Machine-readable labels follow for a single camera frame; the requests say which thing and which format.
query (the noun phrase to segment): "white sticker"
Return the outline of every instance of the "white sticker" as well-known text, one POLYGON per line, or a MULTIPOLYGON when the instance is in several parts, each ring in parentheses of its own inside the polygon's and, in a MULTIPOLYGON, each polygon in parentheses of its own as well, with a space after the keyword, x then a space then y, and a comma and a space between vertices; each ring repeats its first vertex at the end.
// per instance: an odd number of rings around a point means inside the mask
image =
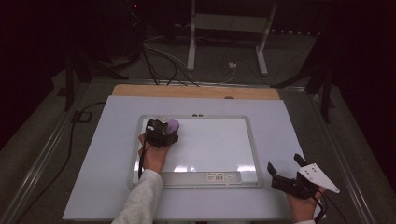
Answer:
POLYGON ((224 181, 224 173, 207 173, 208 181, 224 181))

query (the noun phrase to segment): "gray floor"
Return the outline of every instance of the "gray floor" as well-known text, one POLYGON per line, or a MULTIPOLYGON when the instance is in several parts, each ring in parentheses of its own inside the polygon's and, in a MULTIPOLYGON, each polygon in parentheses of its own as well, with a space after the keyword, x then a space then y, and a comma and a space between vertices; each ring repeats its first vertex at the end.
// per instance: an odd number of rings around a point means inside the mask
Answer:
MULTIPOLYGON (((201 42, 197 47, 195 70, 186 76, 191 76, 200 85, 248 85, 265 88, 268 84, 277 83, 298 73, 314 43, 315 38, 309 35, 270 34, 264 51, 269 75, 261 77, 255 59, 253 37, 244 41, 234 41, 232 44, 223 42, 204 45, 201 42), (234 72, 228 68, 228 62, 236 62, 234 72)), ((187 61, 188 44, 188 38, 185 37, 173 41, 162 38, 147 41, 149 47, 172 54, 183 63, 187 61)), ((173 75, 173 65, 164 58, 149 55, 149 60, 161 75, 173 75)), ((121 72, 130 77, 129 81, 124 82, 153 83, 149 80, 150 73, 143 61, 121 72)), ((190 85, 180 72, 177 79, 190 85)), ((0 151, 0 214, 5 212, 35 158, 46 146, 59 120, 65 116, 64 98, 56 96, 58 90, 64 86, 64 73, 56 76, 53 81, 54 91, 0 151)), ((340 194, 330 193, 329 196, 340 208, 347 223, 395 223, 395 194, 381 173, 339 91, 332 87, 332 123, 327 125, 322 122, 317 112, 318 97, 301 92, 306 81, 307 79, 299 81, 293 84, 293 88, 280 91, 280 97, 290 112, 305 157, 308 161, 316 162, 342 191, 340 194)), ((105 101, 118 83, 120 82, 117 80, 96 73, 91 84, 79 85, 78 92, 81 93, 81 97, 76 101, 76 109, 105 101)), ((102 105, 90 108, 93 113, 92 121, 76 126, 70 162, 57 181, 28 211, 21 223, 71 223, 62 220, 62 215, 102 109, 102 105)), ((27 204, 48 185, 65 161, 70 129, 71 124, 67 122, 27 204)), ((328 218, 321 222, 343 223, 331 204, 328 218)))

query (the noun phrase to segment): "purple object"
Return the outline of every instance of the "purple object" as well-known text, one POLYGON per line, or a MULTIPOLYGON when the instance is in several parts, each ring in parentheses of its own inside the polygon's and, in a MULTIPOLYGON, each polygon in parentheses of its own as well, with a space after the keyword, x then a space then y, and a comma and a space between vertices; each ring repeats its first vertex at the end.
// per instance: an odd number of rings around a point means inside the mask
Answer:
POLYGON ((169 120, 166 133, 171 134, 171 133, 177 132, 177 130, 178 130, 178 121, 175 119, 169 120))

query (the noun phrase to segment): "hand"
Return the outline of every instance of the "hand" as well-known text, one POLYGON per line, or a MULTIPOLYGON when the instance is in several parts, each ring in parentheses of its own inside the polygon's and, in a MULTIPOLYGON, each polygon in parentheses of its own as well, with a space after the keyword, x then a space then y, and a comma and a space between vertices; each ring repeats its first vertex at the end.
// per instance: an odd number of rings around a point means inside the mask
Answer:
MULTIPOLYGON (((143 146, 144 145, 143 143, 145 142, 145 135, 140 134, 138 138, 143 146)), ((171 146, 157 148, 152 146, 150 143, 146 142, 146 148, 145 148, 146 153, 143 162, 143 168, 150 169, 152 171, 160 173, 163 170, 163 167, 165 166, 166 155, 168 154, 170 148, 171 146)), ((142 156, 142 150, 143 148, 139 149, 138 151, 139 156, 142 156)))
MULTIPOLYGON (((324 188, 319 187, 315 197, 319 200, 322 193, 324 192, 324 188)), ((291 219, 293 222, 307 221, 314 219, 315 208, 317 207, 317 203, 312 199, 298 199, 289 194, 287 194, 291 219)))

